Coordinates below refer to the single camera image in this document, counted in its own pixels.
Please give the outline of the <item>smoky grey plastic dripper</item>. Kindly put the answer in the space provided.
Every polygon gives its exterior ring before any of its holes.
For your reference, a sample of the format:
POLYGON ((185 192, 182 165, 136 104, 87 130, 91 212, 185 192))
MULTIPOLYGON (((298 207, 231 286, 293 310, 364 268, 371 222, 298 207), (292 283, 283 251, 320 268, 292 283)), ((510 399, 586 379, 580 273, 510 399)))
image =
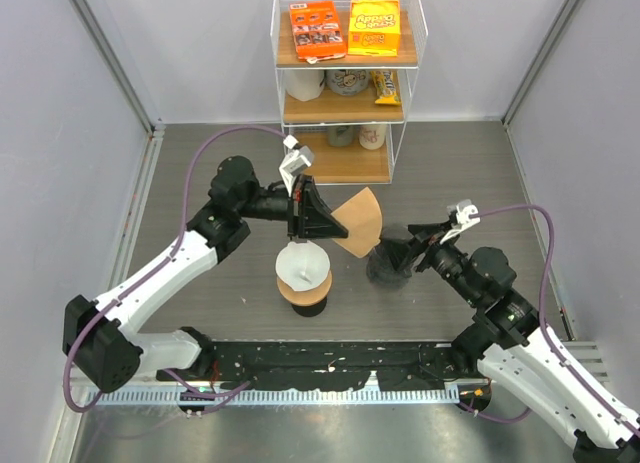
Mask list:
POLYGON ((389 226, 385 226, 382 229, 382 233, 380 236, 380 245, 381 245, 381 240, 383 238, 400 238, 400 239, 412 239, 413 236, 411 235, 411 233, 407 230, 407 228, 405 226, 402 226, 400 224, 392 224, 389 226))

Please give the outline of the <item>brown paper coffee filter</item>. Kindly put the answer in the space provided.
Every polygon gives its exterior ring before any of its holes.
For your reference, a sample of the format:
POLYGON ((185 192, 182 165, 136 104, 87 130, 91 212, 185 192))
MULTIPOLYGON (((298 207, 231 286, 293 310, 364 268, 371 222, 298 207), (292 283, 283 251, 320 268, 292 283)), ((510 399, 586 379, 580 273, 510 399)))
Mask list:
POLYGON ((333 241, 357 258, 366 257, 379 244, 383 226, 380 204, 369 187, 345 201, 332 216, 348 231, 333 241))

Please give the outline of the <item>white paper coffee filter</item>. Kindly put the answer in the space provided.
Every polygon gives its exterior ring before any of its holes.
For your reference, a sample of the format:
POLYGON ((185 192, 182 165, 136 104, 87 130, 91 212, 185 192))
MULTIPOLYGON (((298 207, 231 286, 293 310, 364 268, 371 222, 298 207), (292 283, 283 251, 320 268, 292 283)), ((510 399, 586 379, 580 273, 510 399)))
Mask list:
POLYGON ((310 291, 328 277, 330 260, 325 250, 313 242, 291 241, 279 252, 275 271, 293 291, 310 291))

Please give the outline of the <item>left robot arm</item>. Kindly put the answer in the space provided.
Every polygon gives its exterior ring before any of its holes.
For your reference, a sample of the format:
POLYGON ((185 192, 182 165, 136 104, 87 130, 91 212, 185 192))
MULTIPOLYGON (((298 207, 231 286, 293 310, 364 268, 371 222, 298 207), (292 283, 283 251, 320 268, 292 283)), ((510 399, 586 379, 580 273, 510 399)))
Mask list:
POLYGON ((306 174, 314 156, 307 147, 289 152, 281 181, 260 185, 243 156, 225 159, 211 181, 208 202, 168 248, 128 280, 65 308, 63 351, 103 393, 136 374, 178 370, 194 381, 213 371, 211 340, 192 327, 143 334, 145 322, 173 295, 230 256, 249 236, 249 219, 282 221, 287 234, 306 240, 345 238, 347 229, 321 199, 306 174))

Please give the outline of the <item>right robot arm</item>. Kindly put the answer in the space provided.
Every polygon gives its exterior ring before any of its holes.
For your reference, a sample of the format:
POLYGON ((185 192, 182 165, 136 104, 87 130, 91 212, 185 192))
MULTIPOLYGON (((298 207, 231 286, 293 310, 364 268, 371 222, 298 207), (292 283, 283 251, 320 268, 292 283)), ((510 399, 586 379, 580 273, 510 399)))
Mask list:
POLYGON ((639 414, 614 397, 542 323, 513 286, 504 252, 462 252, 444 224, 411 225, 406 236, 384 232, 377 251, 396 273, 437 273, 475 313, 452 342, 452 363, 479 373, 537 414, 572 448, 577 462, 636 462, 639 414))

